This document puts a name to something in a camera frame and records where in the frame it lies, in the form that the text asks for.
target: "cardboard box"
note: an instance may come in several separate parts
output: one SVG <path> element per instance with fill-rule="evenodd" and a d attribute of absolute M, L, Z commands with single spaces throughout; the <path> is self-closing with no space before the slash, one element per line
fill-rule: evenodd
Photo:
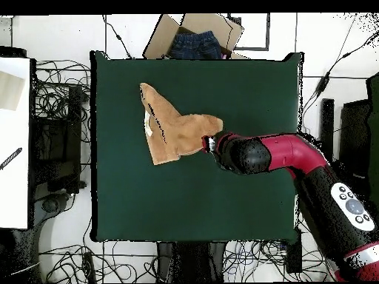
<path fill-rule="evenodd" d="M 180 25 L 167 14 L 162 14 L 144 50 L 143 57 L 156 59 L 167 55 L 176 34 L 200 34 L 208 30 L 211 30 L 217 38 L 224 55 L 228 55 L 231 59 L 248 59 L 233 52 L 244 31 L 243 27 L 214 13 L 186 13 Z"/>

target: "green mat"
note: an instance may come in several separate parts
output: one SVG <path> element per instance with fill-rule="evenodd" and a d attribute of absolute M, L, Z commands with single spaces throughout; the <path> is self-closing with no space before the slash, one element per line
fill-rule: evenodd
<path fill-rule="evenodd" d="M 91 238 L 294 239 L 295 188 L 286 170 L 238 176 L 203 152 L 153 166 L 139 84 L 156 88 L 182 115 L 215 115 L 240 135 L 296 132 L 300 62 L 300 53 L 285 61 L 188 61 L 91 52 Z"/>

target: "tan cloth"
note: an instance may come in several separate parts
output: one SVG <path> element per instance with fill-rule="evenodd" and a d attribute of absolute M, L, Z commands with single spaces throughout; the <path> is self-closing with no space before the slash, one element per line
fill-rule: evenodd
<path fill-rule="evenodd" d="M 150 114 L 152 134 L 145 134 L 155 165 L 198 152 L 202 148 L 201 137 L 212 136 L 223 128 L 223 121 L 212 115 L 181 115 L 148 84 L 141 83 L 140 91 L 142 104 Z"/>

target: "tangled wires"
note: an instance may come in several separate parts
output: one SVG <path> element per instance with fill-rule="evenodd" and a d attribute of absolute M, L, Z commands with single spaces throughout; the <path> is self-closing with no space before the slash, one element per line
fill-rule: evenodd
<path fill-rule="evenodd" d="M 58 68 L 58 64 L 67 63 L 70 65 L 63 68 Z M 76 61 L 62 60 L 62 61 L 39 61 L 37 62 L 36 72 L 38 80 L 36 83 L 36 103 L 34 108 L 34 115 L 37 118 L 45 118 L 48 120 L 70 121 L 69 108 L 69 88 L 80 87 L 79 93 L 81 105 L 81 114 L 76 116 L 75 121 L 80 121 L 83 125 L 81 134 L 76 134 L 81 139 L 81 142 L 90 145 L 89 131 L 90 131 L 90 68 L 86 65 L 80 64 Z M 83 75 L 80 79 L 67 77 L 73 73 L 80 73 Z M 43 152 L 44 159 L 50 159 L 52 152 L 52 138 L 53 130 L 43 130 Z M 90 162 L 90 158 L 86 163 L 83 163 L 84 168 L 81 173 L 86 169 Z"/>
<path fill-rule="evenodd" d="M 310 235 L 303 220 L 299 220 L 299 225 L 305 230 L 302 230 L 303 234 Z M 271 265 L 273 268 L 270 271 L 276 269 L 283 282 L 335 281 L 318 248 L 309 251 L 303 246 L 302 260 L 302 272 L 288 274 L 285 243 L 268 240 L 236 241 L 228 243 L 225 250 L 223 273 L 226 282 L 255 282 L 257 269 L 263 265 Z"/>
<path fill-rule="evenodd" d="M 88 227 L 83 235 L 83 245 L 72 245 L 62 248 L 56 248 L 50 251 L 45 251 L 40 253 L 40 255 L 44 254 L 53 254 L 55 251 L 58 250 L 68 250 L 68 249 L 74 249 L 73 251 L 66 251 L 62 254 L 60 260 L 53 266 L 53 269 L 47 273 L 45 277 L 46 283 L 54 283 L 54 284 L 85 284 L 89 283 L 90 281 L 90 275 L 91 272 L 95 273 L 95 283 L 103 283 L 104 278 L 114 274 L 115 278 L 119 283 L 137 283 L 139 280 L 145 276 L 150 275 L 151 277 L 154 277 L 155 280 L 159 280 L 161 282 L 164 281 L 163 278 L 160 278 L 156 271 L 157 261 L 159 258 L 158 256 L 152 256 L 152 261 L 150 263 L 144 263 L 144 272 L 141 274 L 138 274 L 137 270 L 134 266 L 130 264 L 120 264 L 116 263 L 115 261 L 115 255 L 114 255 L 114 249 L 117 245 L 118 241 L 116 241 L 113 244 L 112 248 L 112 259 L 113 262 L 110 262 L 105 258 L 104 254 L 99 255 L 95 254 L 85 243 L 85 235 L 88 232 L 90 228 L 92 218 L 90 219 L 90 222 L 88 223 Z M 94 267 L 95 269 L 91 268 L 91 265 L 88 263 L 86 258 L 84 258 L 84 255 L 86 253 L 90 253 L 91 257 L 94 259 L 94 261 L 100 261 L 102 263 L 101 267 Z M 121 268 L 126 269 L 126 274 L 121 276 L 119 274 Z M 60 277 L 58 280 L 53 279 L 54 274 L 60 274 L 63 273 L 64 277 Z"/>

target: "white floor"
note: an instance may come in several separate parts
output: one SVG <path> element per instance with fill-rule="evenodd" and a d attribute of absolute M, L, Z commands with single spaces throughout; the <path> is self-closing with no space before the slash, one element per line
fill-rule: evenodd
<path fill-rule="evenodd" d="M 265 19 L 260 14 L 236 13 L 233 16 L 242 16 L 242 25 L 245 28 L 244 46 L 249 44 L 251 47 L 262 47 L 266 34 Z M 107 21 L 123 38 L 130 54 L 140 58 L 158 18 L 159 15 L 113 15 L 107 16 Z M 175 18 L 180 20 L 180 15 L 175 15 Z M 326 73 L 340 55 L 353 18 L 354 16 L 343 13 L 271 13 L 269 51 L 237 51 L 237 53 L 249 58 L 282 60 L 288 53 L 304 52 L 303 99 L 307 101 L 315 90 L 319 77 Z M 362 45 L 378 28 L 379 25 L 375 24 L 374 20 L 358 16 L 352 25 L 341 55 Z M 89 67 L 91 50 L 106 51 L 110 58 L 126 58 L 121 42 L 109 27 L 105 27 L 101 16 L 16 16 L 13 19 L 12 32 L 10 31 L 10 20 L 0 18 L 0 45 L 10 46 L 11 44 L 14 47 L 25 49 L 28 57 L 35 58 L 37 61 L 72 60 Z M 343 104 L 367 98 L 365 80 L 379 71 L 378 58 L 378 44 L 376 47 L 367 46 L 339 62 L 333 69 L 329 85 L 320 99 L 335 99 L 336 129 L 339 127 L 338 121 Z M 70 61 L 62 61 L 61 67 L 71 64 Z M 80 79 L 84 75 L 82 72 L 67 71 L 65 76 L 66 78 Z M 305 124 L 315 137 L 318 136 L 320 99 L 309 109 L 305 117 Z M 335 139 L 338 140 L 338 137 L 338 132 L 335 132 Z M 337 147 L 338 142 L 335 143 L 335 157 L 338 156 Z M 83 143 L 82 155 L 82 162 L 86 163 L 90 156 L 90 148 L 85 143 Z M 47 221 L 41 233 L 40 252 L 83 243 L 82 237 L 91 216 L 89 167 L 82 172 L 81 179 L 87 182 L 88 187 L 76 196 L 71 210 Z M 312 236 L 305 234 L 303 237 L 304 252 L 314 250 L 315 243 Z M 114 253 L 117 255 L 115 257 L 117 264 L 133 265 L 138 275 L 145 272 L 144 263 L 150 263 L 153 255 L 156 255 L 154 243 L 120 242 L 117 243 L 113 252 L 115 242 L 93 243 L 88 237 L 88 232 L 84 240 L 95 254 L 104 254 L 106 260 L 113 264 L 112 254 Z M 241 243 L 229 243 L 228 250 L 241 251 Z M 54 254 L 41 255 L 40 266 L 44 277 L 65 251 L 67 249 L 54 251 Z M 99 259 L 95 258 L 94 263 L 96 268 L 102 267 Z M 226 281 L 241 281 L 242 266 L 238 267 L 239 271 L 235 269 L 237 274 L 226 274 Z M 243 273 L 246 274 L 249 266 L 245 265 L 244 267 Z M 118 272 L 121 277 L 129 277 L 131 270 L 123 267 Z M 57 271 L 50 279 L 56 281 L 64 277 L 66 276 L 62 271 Z M 124 282 L 132 282 L 134 279 L 135 275 L 133 274 Z M 322 280 L 323 278 L 314 273 L 312 279 Z M 138 282 L 148 283 L 154 282 L 154 280 L 147 274 Z M 254 280 L 255 282 L 272 282 L 282 281 L 283 278 L 273 265 L 265 264 L 257 268 Z M 120 281 L 117 276 L 110 274 L 104 278 L 104 282 L 117 283 Z"/>

